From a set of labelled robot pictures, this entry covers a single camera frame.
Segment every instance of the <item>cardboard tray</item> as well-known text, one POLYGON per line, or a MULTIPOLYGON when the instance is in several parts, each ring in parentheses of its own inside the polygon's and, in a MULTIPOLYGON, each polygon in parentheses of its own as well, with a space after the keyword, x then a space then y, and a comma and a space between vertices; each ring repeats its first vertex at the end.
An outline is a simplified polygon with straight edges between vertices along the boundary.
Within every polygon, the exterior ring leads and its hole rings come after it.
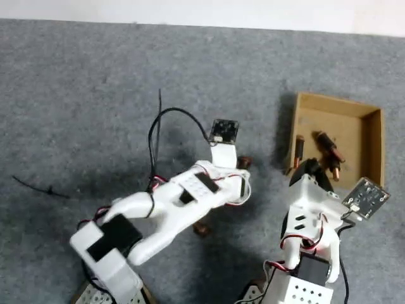
POLYGON ((381 108, 330 96, 299 93, 287 156, 288 174, 294 171, 297 135, 305 138, 302 160, 315 157, 327 167, 314 139, 314 134, 321 130, 335 141, 346 158, 346 162, 340 165, 339 182, 335 182, 330 171, 326 170, 333 187, 351 189, 361 177, 384 186, 385 134, 381 108))

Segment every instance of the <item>black wire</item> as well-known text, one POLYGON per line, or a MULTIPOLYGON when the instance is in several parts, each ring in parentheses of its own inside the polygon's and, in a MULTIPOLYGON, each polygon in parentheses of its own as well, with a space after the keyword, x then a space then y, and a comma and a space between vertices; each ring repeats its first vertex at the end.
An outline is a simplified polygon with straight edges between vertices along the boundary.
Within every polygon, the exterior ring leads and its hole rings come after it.
POLYGON ((52 186, 49 186, 49 188, 45 190, 45 189, 34 187, 34 186, 32 186, 32 185, 30 185, 30 184, 28 184, 26 182, 23 182, 21 179, 19 179, 15 175, 12 175, 11 177, 14 178, 14 180, 19 182, 21 185, 23 185, 25 187, 28 187, 28 188, 30 188, 30 189, 32 189, 34 191, 42 192, 42 193, 45 193, 45 194, 48 194, 48 195, 53 195, 53 196, 59 196, 60 198, 66 198, 66 199, 70 198, 69 196, 67 196, 65 194, 60 194, 60 193, 54 192, 53 189, 52 189, 52 186))
MULTIPOLYGON (((347 229, 350 229, 350 228, 353 228, 356 225, 355 222, 353 222, 351 220, 347 220, 346 218, 343 221, 345 223, 347 223, 348 225, 340 228, 337 231, 337 236, 339 237, 339 239, 340 239, 340 235, 342 234, 343 231, 345 231, 347 229)), ((350 295, 349 281, 347 280, 346 269, 344 268, 342 256, 340 256, 339 260, 340 260, 340 269, 342 270, 342 274, 343 274, 344 286, 346 288, 346 295, 344 297, 344 304, 347 304, 349 302, 349 295, 350 295)))
MULTIPOLYGON (((162 112, 162 91, 159 89, 159 114, 162 112)), ((154 150, 154 170, 155 172, 158 171, 158 157, 159 157, 159 142, 160 142, 160 124, 161 123, 161 116, 158 120, 158 131, 156 131, 156 147, 154 150)))
POLYGON ((265 298, 267 289, 270 287, 270 283, 271 283, 271 281, 273 280, 273 277, 274 277, 274 273, 275 273, 275 272, 276 272, 276 268, 274 267, 273 273, 271 273, 271 277, 270 277, 269 280, 268 280, 268 284, 267 284, 267 286, 266 286, 265 291, 263 292, 263 297, 260 299, 259 304, 261 304, 261 302, 262 302, 263 299, 265 298))
POLYGON ((161 118, 164 114, 166 114, 166 113, 168 113, 168 112, 171 112, 171 111, 181 112, 181 113, 183 113, 183 114, 186 114, 186 115, 187 115, 188 117, 190 117, 191 119, 193 119, 193 121, 194 121, 194 122, 198 125, 198 127, 200 128, 201 133, 202 133, 202 136, 203 136, 204 139, 207 141, 207 143, 209 143, 209 138, 208 138, 208 135, 205 133, 205 130, 204 130, 203 125, 201 125, 201 122, 199 122, 198 119, 197 119, 193 114, 191 114, 190 112, 188 112, 188 111, 186 111, 186 110, 184 110, 184 109, 176 108, 176 107, 167 108, 167 109, 164 109, 163 111, 161 111, 161 112, 159 113, 159 115, 154 119, 154 121, 153 121, 153 123, 152 123, 152 125, 151 125, 151 128, 149 129, 149 133, 148 133, 148 135, 147 135, 148 148, 149 148, 149 158, 150 158, 150 160, 151 160, 151 174, 150 174, 150 176, 149 176, 149 185, 148 185, 148 187, 147 187, 148 190, 150 190, 150 187, 151 187, 151 184, 152 184, 152 181, 153 181, 153 177, 154 177, 155 174, 156 174, 156 162, 155 162, 155 156, 154 156, 153 149, 152 149, 153 130, 154 130, 156 124, 160 121, 160 118, 161 118))
POLYGON ((147 213, 147 215, 145 216, 145 219, 147 219, 148 217, 150 217, 151 214, 152 214, 152 212, 153 212, 153 210, 154 210, 154 198, 153 198, 153 194, 152 194, 152 193, 149 193, 149 195, 150 195, 151 200, 152 200, 152 207, 151 207, 150 211, 147 213))
POLYGON ((104 289, 100 286, 98 286, 94 280, 92 279, 91 275, 89 274, 89 270, 87 269, 86 264, 84 263, 84 261, 82 260, 82 268, 83 268, 83 273, 84 273, 84 277, 86 278, 86 280, 88 280, 88 282, 94 287, 96 288, 98 291, 101 291, 102 293, 106 293, 107 295, 109 295, 109 297, 111 298, 111 302, 112 304, 116 304, 116 301, 113 297, 113 295, 107 290, 104 289))

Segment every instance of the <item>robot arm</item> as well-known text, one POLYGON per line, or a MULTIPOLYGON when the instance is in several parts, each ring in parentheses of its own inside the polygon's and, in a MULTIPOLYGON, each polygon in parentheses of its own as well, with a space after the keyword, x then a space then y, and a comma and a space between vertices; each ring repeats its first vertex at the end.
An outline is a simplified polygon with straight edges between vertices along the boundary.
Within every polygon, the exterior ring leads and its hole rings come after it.
POLYGON ((130 300, 142 287, 132 266, 141 265, 166 248, 210 209, 241 205, 250 196, 250 174, 237 169, 237 122, 216 120, 211 131, 212 163, 198 161, 152 193, 116 199, 100 227, 89 222, 70 239, 71 246, 118 303, 130 300), (143 239, 129 219, 151 218, 154 234, 143 239))
POLYGON ((249 180, 246 170, 218 168, 198 161, 190 170, 170 179, 152 194, 136 193, 116 202, 104 218, 123 214, 128 219, 156 219, 157 230, 139 241, 128 254, 131 265, 141 265, 167 247, 184 229, 203 218, 212 208, 238 203, 241 187, 249 180))

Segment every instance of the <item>metal cylinder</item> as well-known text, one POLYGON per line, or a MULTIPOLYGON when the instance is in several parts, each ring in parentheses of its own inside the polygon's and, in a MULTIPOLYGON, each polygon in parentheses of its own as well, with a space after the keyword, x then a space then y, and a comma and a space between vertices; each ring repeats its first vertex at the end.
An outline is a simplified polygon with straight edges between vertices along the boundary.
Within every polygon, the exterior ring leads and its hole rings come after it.
POLYGON ((298 168, 302 156, 304 155, 304 136, 297 135, 296 137, 296 152, 294 155, 294 169, 298 168))
POLYGON ((208 234, 211 233, 211 229, 204 223, 197 221, 192 224, 194 233, 198 234, 202 238, 205 238, 208 234))
POLYGON ((346 161, 342 153, 337 149, 336 144, 329 138, 329 136, 327 136, 325 132, 319 132, 316 136, 316 141, 323 149, 334 155, 341 163, 346 161))
POLYGON ((329 170, 333 175, 333 180, 338 182, 340 180, 340 162, 334 156, 329 159, 329 170))
POLYGON ((248 156, 240 156, 238 157, 238 164, 237 164, 237 168, 238 169, 244 169, 247 170, 250 168, 252 164, 252 158, 248 157, 248 156))

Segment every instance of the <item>cable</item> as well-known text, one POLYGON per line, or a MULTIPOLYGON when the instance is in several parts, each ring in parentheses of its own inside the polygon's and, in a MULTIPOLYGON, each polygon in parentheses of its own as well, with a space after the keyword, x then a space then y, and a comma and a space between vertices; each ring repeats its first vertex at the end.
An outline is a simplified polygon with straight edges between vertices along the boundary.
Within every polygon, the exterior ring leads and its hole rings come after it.
POLYGON ((151 184, 152 184, 152 181, 153 181, 153 177, 156 175, 155 155, 154 155, 154 152, 153 152, 153 149, 152 149, 152 135, 153 135, 153 130, 154 130, 156 124, 160 121, 160 118, 161 118, 164 114, 166 114, 166 113, 168 113, 168 112, 171 112, 171 111, 177 111, 177 112, 186 114, 188 117, 190 117, 191 119, 193 119, 193 121, 194 121, 194 122, 198 125, 198 127, 200 128, 201 133, 202 133, 202 136, 203 136, 204 139, 207 141, 207 143, 209 143, 209 138, 208 138, 208 135, 205 133, 205 130, 204 130, 203 125, 201 125, 201 122, 200 122, 193 114, 191 114, 191 113, 189 113, 188 111, 186 111, 186 110, 184 110, 184 109, 181 109, 181 108, 167 108, 167 109, 164 109, 163 111, 161 111, 161 112, 159 113, 159 115, 154 119, 154 121, 153 121, 153 123, 152 123, 152 125, 151 125, 151 128, 149 129, 149 133, 148 133, 148 135, 147 135, 148 148, 149 148, 149 158, 150 158, 150 161, 151 161, 151 173, 150 173, 150 176, 149 176, 149 184, 148 184, 148 187, 147 187, 148 190, 150 190, 150 187, 151 187, 151 184))
POLYGON ((32 189, 34 191, 42 192, 42 193, 45 193, 45 194, 48 194, 48 195, 53 195, 53 196, 59 196, 60 198, 70 199, 70 197, 65 195, 65 194, 60 194, 60 193, 54 192, 53 189, 52 189, 53 188, 52 186, 49 186, 49 188, 47 190, 45 190, 45 189, 34 187, 34 186, 32 186, 32 185, 30 185, 30 184, 28 184, 26 182, 23 182, 21 179, 17 178, 15 175, 12 175, 11 177, 14 178, 14 180, 19 182, 21 185, 23 185, 25 187, 28 187, 28 188, 30 188, 30 189, 32 189))
POLYGON ((154 169, 155 172, 157 171, 157 166, 158 166, 158 155, 159 155, 159 142, 160 142, 160 125, 161 125, 161 115, 160 113, 162 112, 162 91, 159 89, 159 120, 158 120, 158 131, 156 133, 156 147, 154 150, 154 169))
POLYGON ((319 234, 319 238, 316 242, 314 242, 312 239, 306 237, 306 236, 302 236, 300 234, 289 234, 288 236, 285 236, 284 238, 282 238, 281 242, 280 242, 280 248, 283 249, 284 247, 284 241, 288 238, 301 238, 303 241, 307 241, 310 245, 309 246, 305 246, 304 244, 301 245, 301 248, 304 250, 313 250, 316 249, 316 247, 319 245, 319 243, 322 240, 323 237, 323 220, 322 220, 322 216, 325 217, 325 220, 328 222, 328 219, 326 218, 326 216, 321 213, 320 214, 320 220, 321 220, 321 229, 320 229, 320 234, 319 234))
POLYGON ((227 203, 229 206, 240 206, 243 205, 252 195, 252 186, 251 183, 246 179, 242 174, 231 174, 227 177, 233 177, 233 176, 239 176, 245 181, 246 187, 247 187, 247 194, 243 195, 236 203, 227 203))
POLYGON ((263 297, 264 297, 264 295, 266 294, 267 289, 269 288, 271 281, 273 280, 273 277, 274 277, 274 273, 275 273, 275 271, 276 271, 276 268, 273 269, 273 272, 271 273, 271 277, 270 277, 270 279, 268 279, 268 280, 267 280, 267 278, 268 278, 267 271, 266 271, 266 269, 264 269, 264 270, 265 270, 266 282, 267 282, 267 286, 266 286, 265 291, 263 291, 260 295, 258 295, 257 297, 255 297, 255 298, 253 298, 253 299, 249 299, 249 300, 237 300, 234 304, 248 304, 248 303, 254 302, 254 301, 258 300, 258 299, 261 299, 259 303, 261 303, 261 301, 263 301, 263 297))
POLYGON ((150 217, 151 214, 152 214, 152 212, 153 212, 153 210, 154 210, 154 198, 153 198, 153 194, 152 194, 152 193, 149 193, 149 195, 150 195, 151 200, 152 200, 152 207, 151 207, 150 211, 147 213, 147 215, 145 216, 145 219, 147 219, 148 217, 150 217))
POLYGON ((91 286, 96 288, 98 291, 100 291, 102 293, 106 293, 107 295, 109 295, 109 297, 111 298, 112 304, 117 304, 114 297, 113 297, 113 295, 107 289, 104 289, 104 288, 98 286, 94 282, 94 280, 91 278, 91 275, 89 274, 89 270, 87 269, 87 266, 86 266, 86 264, 84 263, 83 260, 82 260, 82 269, 83 269, 84 277, 86 278, 86 280, 88 280, 88 282, 91 284, 91 286))
MULTIPOLYGON (((355 222, 353 222, 351 220, 347 220, 346 218, 344 219, 344 222, 347 223, 348 225, 340 228, 337 231, 337 236, 339 237, 339 239, 340 239, 340 235, 342 234, 343 231, 345 231, 347 229, 350 229, 350 228, 353 228, 356 225, 355 222)), ((342 274, 343 274, 344 286, 346 288, 346 295, 344 297, 344 304, 347 304, 349 302, 350 290, 349 290, 349 281, 347 280, 346 269, 344 268, 342 256, 340 256, 339 262, 340 262, 340 269, 342 270, 342 274)))

